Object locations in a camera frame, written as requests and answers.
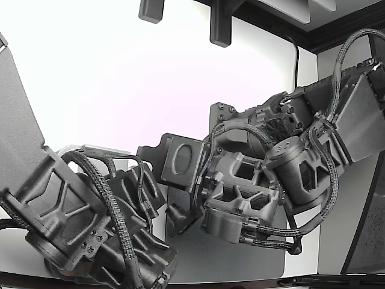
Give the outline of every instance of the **metal plate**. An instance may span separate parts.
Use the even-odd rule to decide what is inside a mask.
[[[260,2],[275,8],[303,24],[310,23],[310,10],[307,0],[260,0]]]

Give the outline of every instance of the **shelf bracket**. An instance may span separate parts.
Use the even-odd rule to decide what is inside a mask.
[[[163,18],[164,0],[141,0],[139,18],[151,23],[159,23]]]
[[[232,21],[234,12],[245,0],[212,0],[210,21],[210,42],[228,47],[231,44]]]

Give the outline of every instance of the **ceiling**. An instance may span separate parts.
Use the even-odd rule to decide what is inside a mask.
[[[319,28],[325,24],[328,24],[334,20],[340,19],[348,14],[359,11],[365,7],[368,7],[372,4],[380,2],[381,0],[335,0],[336,11],[329,11],[321,6],[315,0],[247,0],[253,5],[262,8],[273,15],[282,18],[283,20],[299,27],[304,31],[311,31],[315,28]],[[286,7],[283,6],[283,10],[286,10],[288,14],[291,14],[292,17],[288,16],[281,11],[269,6],[276,6],[278,3],[279,6],[286,4]],[[309,18],[309,23],[301,23],[301,20],[296,20],[293,17],[306,20]]]

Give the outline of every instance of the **black frame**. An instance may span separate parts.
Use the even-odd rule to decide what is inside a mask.
[[[213,44],[231,44],[231,17],[234,16],[283,39],[294,42],[314,54],[341,45],[352,33],[362,28],[385,28],[385,1],[346,15],[309,32],[261,9],[246,0],[195,0],[211,7]],[[141,0],[140,18],[158,23],[162,19],[164,0]]]

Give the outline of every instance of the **white wall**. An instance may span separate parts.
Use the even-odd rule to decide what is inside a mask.
[[[139,3],[2,1],[1,33],[52,149],[89,143],[136,152],[165,132],[202,139],[211,104],[241,111],[292,91],[290,43],[234,19],[224,49],[209,42],[207,6],[166,0],[154,25],[139,20]],[[307,85],[317,80],[316,56],[300,56],[299,83]],[[46,276],[23,234],[0,233],[8,242],[0,271]]]
[[[334,64],[342,45],[326,50],[317,55],[318,78],[324,79],[333,74]],[[349,48],[343,61],[342,69],[356,66],[360,62],[372,57],[369,37],[358,38]]]

